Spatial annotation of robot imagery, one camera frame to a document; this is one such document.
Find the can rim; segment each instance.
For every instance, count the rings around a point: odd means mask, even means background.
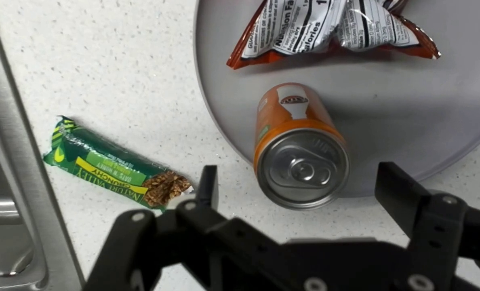
[[[264,168],[264,163],[266,163],[266,156],[267,156],[267,152],[279,142],[282,140],[283,137],[293,134],[293,132],[321,132],[322,135],[327,135],[329,139],[332,139],[335,144],[337,144],[337,148],[338,153],[342,155],[342,160],[345,161],[346,165],[346,171],[343,174],[343,179],[338,182],[337,187],[334,187],[330,190],[330,194],[321,197],[321,198],[316,198],[316,200],[309,200],[309,202],[298,202],[298,200],[292,200],[288,197],[283,197],[280,194],[277,194],[271,184],[267,182],[266,179],[266,173],[262,171]],[[314,127],[296,127],[296,129],[292,129],[292,131],[287,131],[287,132],[282,132],[280,135],[277,135],[271,144],[266,145],[266,148],[262,150],[261,156],[259,156],[259,166],[256,169],[256,176],[258,176],[258,181],[259,181],[259,186],[261,189],[264,190],[264,194],[274,200],[275,203],[282,205],[282,207],[287,207],[287,208],[295,208],[295,210],[306,210],[306,208],[316,208],[319,205],[324,205],[325,202],[335,198],[340,192],[340,189],[346,184],[348,181],[348,176],[350,176],[350,171],[351,171],[351,165],[350,165],[350,155],[348,155],[348,150],[346,147],[338,140],[337,135],[327,132],[327,131],[322,131],[322,129],[314,129]]]

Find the speckled countertop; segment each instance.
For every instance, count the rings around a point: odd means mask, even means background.
[[[290,237],[406,237],[372,197],[293,211],[261,192],[250,163],[224,139],[201,93],[193,48],[198,1],[0,0],[0,34],[41,150],[59,114],[165,163],[193,181],[219,165],[219,210],[279,241]],[[117,215],[138,203],[48,168],[85,274]],[[480,147],[426,181],[480,207]],[[460,273],[480,284],[469,262]],[[169,268],[159,289],[198,289]]]

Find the aluminum can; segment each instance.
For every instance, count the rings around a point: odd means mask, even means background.
[[[253,161],[262,190],[288,208],[325,203],[350,173],[345,137],[319,93],[296,82],[259,101]]]

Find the snack bar wrapper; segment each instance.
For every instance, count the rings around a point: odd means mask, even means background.
[[[52,150],[44,155],[44,161],[151,208],[165,208],[172,198],[195,189],[185,176],[65,116],[56,126]]]
[[[229,66],[275,63],[301,53],[397,50],[440,58],[419,26],[393,14],[403,0],[264,0],[237,43]]]

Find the pull tab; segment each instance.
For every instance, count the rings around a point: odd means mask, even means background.
[[[293,158],[290,165],[290,173],[296,181],[308,184],[322,184],[330,182],[335,174],[337,166],[329,160],[316,158]]]

